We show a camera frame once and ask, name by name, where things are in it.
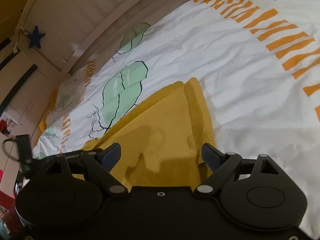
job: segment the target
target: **black device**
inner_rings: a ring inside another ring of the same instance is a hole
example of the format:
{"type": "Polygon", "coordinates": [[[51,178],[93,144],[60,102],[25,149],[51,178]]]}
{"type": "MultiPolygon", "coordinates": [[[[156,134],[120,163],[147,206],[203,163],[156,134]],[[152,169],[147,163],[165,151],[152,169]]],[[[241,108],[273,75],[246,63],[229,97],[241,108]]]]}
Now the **black device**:
{"type": "Polygon", "coordinates": [[[97,155],[76,151],[38,162],[17,195],[25,227],[12,239],[310,239],[298,228],[306,197],[268,155],[242,159],[204,144],[202,158],[213,174],[194,192],[190,187],[128,192],[109,173],[120,159],[120,145],[97,155]],[[73,169],[85,180],[74,178],[73,169]],[[239,180],[242,174],[250,176],[239,180]]]}

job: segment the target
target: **triangular cutout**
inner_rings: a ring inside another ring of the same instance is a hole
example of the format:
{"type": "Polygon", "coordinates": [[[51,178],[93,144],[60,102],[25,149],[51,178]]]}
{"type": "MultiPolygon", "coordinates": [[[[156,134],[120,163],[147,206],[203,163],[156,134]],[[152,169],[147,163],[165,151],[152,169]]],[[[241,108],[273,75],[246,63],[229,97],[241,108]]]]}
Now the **triangular cutout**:
{"type": "Polygon", "coordinates": [[[262,162],[261,173],[279,174],[279,172],[267,160],[263,160],[262,162]]]}
{"type": "Polygon", "coordinates": [[[51,167],[45,172],[46,175],[59,173],[62,173],[61,165],[59,162],[55,162],[54,164],[52,164],[51,167]]]}

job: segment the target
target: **black strip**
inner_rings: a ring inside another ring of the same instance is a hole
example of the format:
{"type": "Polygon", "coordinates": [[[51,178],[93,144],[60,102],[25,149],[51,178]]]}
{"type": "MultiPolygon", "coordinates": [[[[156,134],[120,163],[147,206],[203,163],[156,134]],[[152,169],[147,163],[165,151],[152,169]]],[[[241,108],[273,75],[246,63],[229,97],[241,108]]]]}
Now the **black strip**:
{"type": "Polygon", "coordinates": [[[20,49],[18,49],[17,53],[11,53],[8,57],[6,57],[1,63],[0,63],[0,70],[2,70],[5,65],[7,65],[10,60],[12,60],[18,53],[20,52],[20,49]]]}
{"type": "Polygon", "coordinates": [[[3,102],[0,104],[0,116],[3,114],[7,106],[9,105],[12,98],[15,94],[19,91],[19,89],[23,86],[23,84],[27,81],[27,79],[33,74],[34,71],[37,69],[37,65],[33,64],[31,68],[29,68],[23,76],[19,79],[19,81],[13,86],[10,90],[9,94],[5,97],[3,102]]]}
{"type": "Polygon", "coordinates": [[[11,40],[9,38],[6,38],[4,41],[0,43],[0,50],[4,49],[7,45],[9,45],[11,40]]]}

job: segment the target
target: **blue star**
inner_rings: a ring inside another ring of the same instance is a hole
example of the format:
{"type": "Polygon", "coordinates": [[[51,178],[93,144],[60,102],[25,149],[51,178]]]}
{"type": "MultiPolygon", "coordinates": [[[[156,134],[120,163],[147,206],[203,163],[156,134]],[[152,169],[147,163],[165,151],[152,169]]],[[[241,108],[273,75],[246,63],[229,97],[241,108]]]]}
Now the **blue star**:
{"type": "Polygon", "coordinates": [[[30,40],[29,49],[31,49],[33,46],[37,47],[38,49],[41,49],[40,39],[43,36],[45,36],[45,33],[39,33],[38,25],[36,25],[35,29],[33,30],[33,33],[27,35],[27,38],[30,40]]]}

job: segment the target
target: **bed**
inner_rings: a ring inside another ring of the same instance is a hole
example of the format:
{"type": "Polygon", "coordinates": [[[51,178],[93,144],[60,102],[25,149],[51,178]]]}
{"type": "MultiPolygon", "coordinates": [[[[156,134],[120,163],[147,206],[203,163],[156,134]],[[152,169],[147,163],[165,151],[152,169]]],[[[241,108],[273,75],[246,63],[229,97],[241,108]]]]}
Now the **bed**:
{"type": "Polygon", "coordinates": [[[195,77],[216,147],[270,155],[307,196],[300,227],[319,237],[318,1],[181,0],[157,22],[146,17],[52,93],[34,157],[79,150],[153,93],[195,77]]]}

